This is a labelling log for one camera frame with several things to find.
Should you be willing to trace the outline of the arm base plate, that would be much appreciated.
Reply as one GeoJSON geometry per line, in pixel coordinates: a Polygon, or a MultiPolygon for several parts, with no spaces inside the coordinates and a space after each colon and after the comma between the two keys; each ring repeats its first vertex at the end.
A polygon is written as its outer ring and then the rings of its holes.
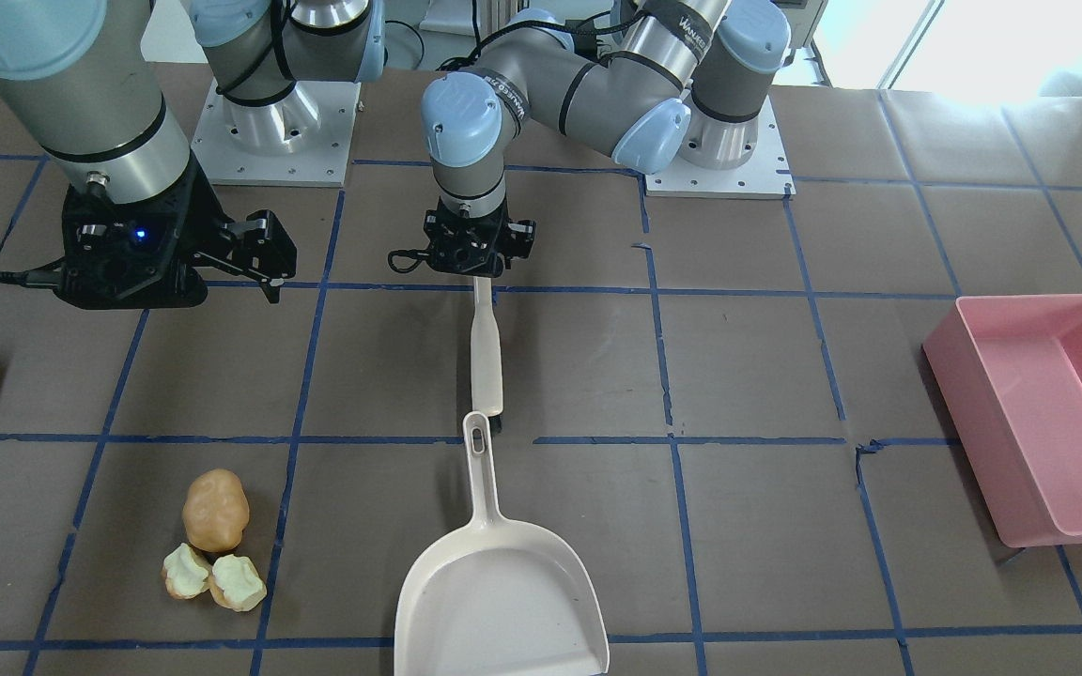
{"type": "Polygon", "coordinates": [[[692,108],[687,137],[665,171],[645,177],[658,197],[781,200],[797,189],[770,98],[755,118],[724,123],[692,108]]]}
{"type": "Polygon", "coordinates": [[[210,91],[192,150],[214,185],[343,188],[361,93],[296,82],[286,100],[248,107],[210,91]]]}

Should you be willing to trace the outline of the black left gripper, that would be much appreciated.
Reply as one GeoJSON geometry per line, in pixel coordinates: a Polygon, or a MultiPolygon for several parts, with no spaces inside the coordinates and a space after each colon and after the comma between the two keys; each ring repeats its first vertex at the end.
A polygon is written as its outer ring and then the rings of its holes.
{"type": "Polygon", "coordinates": [[[425,263],[436,271],[500,277],[512,261],[528,259],[535,243],[533,220],[511,220],[505,208],[484,217],[462,217],[447,208],[430,210],[425,263]]]}

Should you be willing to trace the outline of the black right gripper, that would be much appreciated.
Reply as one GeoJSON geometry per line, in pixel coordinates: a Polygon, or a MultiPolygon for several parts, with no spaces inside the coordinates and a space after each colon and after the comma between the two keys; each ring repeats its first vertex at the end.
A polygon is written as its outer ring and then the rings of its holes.
{"type": "Polygon", "coordinates": [[[117,206],[68,188],[61,214],[60,299],[85,312],[186,308],[208,295],[193,253],[208,266],[255,281],[269,303],[296,275],[296,244],[274,211],[230,222],[197,158],[175,184],[117,206]]]}

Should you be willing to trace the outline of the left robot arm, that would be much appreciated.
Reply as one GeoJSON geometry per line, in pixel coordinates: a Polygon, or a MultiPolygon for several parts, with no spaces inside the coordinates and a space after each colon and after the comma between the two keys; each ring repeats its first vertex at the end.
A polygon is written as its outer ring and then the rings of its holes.
{"type": "Polygon", "coordinates": [[[527,9],[430,83],[422,129],[440,189],[413,267],[497,278],[528,257],[532,220],[510,218],[505,151],[530,121],[643,175],[675,159],[710,172],[750,159],[758,116],[793,47],[769,1],[618,1],[619,47],[576,53],[575,29],[527,9]]]}

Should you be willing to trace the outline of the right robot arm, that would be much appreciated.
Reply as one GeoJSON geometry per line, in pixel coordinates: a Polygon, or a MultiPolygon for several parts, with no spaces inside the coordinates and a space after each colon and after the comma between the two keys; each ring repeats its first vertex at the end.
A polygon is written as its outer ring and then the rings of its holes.
{"type": "MultiPolygon", "coordinates": [[[[374,82],[386,64],[382,1],[186,1],[213,72],[215,119],[237,168],[270,160],[342,170],[335,111],[311,85],[374,82]]],[[[0,1],[0,98],[69,181],[63,255],[1,284],[47,288],[85,312],[202,303],[202,267],[258,283],[269,303],[296,246],[267,209],[230,218],[197,144],[142,53],[150,1],[0,1]]]]}

